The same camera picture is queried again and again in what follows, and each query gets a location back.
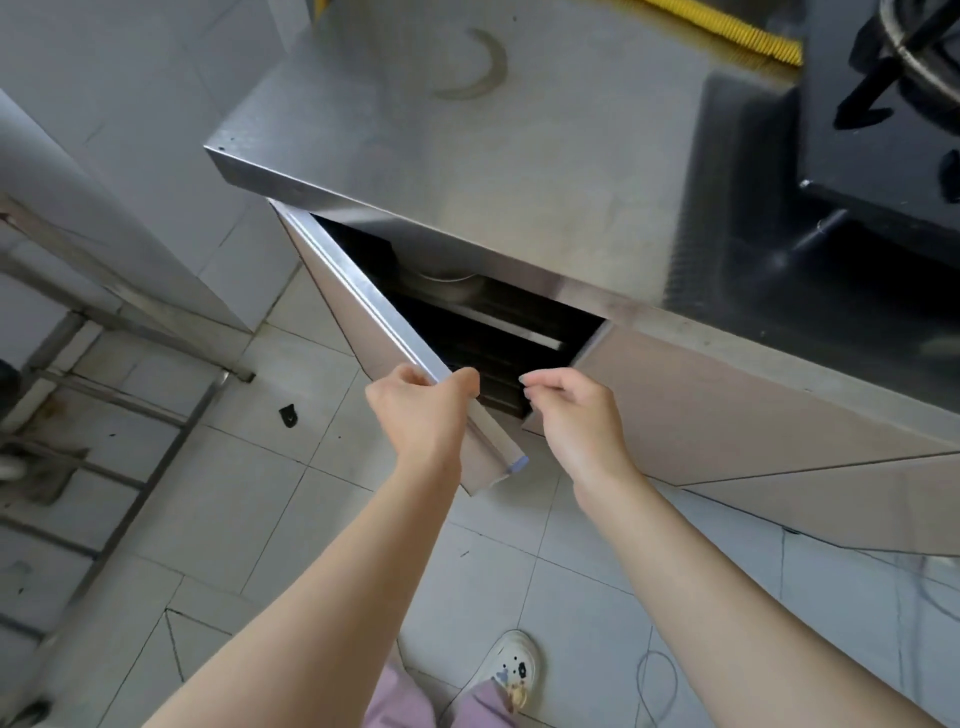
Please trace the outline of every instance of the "yellow gas hose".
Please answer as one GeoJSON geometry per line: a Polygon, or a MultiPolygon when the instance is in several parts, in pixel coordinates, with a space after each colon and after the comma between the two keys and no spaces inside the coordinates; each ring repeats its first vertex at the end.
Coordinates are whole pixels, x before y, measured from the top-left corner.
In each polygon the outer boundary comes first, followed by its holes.
{"type": "Polygon", "coordinates": [[[798,40],[760,30],[750,23],[720,12],[698,0],[623,0],[623,2],[652,5],[708,33],[726,38],[741,48],[789,65],[799,67],[804,64],[804,47],[798,40]]]}

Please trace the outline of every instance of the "foot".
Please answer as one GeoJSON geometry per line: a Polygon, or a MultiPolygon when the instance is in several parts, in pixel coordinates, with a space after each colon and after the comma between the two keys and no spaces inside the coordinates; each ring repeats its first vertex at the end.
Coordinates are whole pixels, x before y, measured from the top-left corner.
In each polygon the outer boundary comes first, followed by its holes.
{"type": "Polygon", "coordinates": [[[537,686],[539,661],[540,653],[533,640],[518,629],[506,632],[490,648],[480,668],[473,673],[447,712],[456,714],[457,703],[463,696],[477,685],[494,680],[507,693],[507,709],[516,713],[527,704],[537,686]]]}

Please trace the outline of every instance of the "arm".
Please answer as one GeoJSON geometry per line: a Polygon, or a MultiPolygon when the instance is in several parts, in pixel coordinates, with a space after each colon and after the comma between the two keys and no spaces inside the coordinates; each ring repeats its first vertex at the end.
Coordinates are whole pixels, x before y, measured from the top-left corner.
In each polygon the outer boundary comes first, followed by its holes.
{"type": "Polygon", "coordinates": [[[360,725],[460,482],[479,376],[437,386],[400,366],[367,387],[396,469],[294,584],[230,640],[147,728],[360,725]]]}
{"type": "Polygon", "coordinates": [[[794,617],[636,469],[612,392],[572,370],[525,375],[577,502],[718,726],[937,726],[794,617]]]}

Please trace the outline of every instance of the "kitchen counter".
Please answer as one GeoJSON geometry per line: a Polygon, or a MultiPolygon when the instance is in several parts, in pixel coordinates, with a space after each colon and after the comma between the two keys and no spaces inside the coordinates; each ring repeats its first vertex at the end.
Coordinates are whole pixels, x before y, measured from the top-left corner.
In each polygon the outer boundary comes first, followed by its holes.
{"type": "Polygon", "coordinates": [[[797,81],[642,5],[347,0],[207,149],[438,265],[960,445],[960,314],[863,278],[957,274],[846,228],[795,255],[829,213],[794,177],[797,81]]]}

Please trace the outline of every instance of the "gas stove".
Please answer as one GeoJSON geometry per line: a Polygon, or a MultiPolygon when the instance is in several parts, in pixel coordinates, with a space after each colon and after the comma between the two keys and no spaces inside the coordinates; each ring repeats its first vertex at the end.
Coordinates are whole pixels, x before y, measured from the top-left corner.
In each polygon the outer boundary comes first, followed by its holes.
{"type": "Polygon", "coordinates": [[[800,184],[960,267],[960,0],[810,0],[800,184]]]}

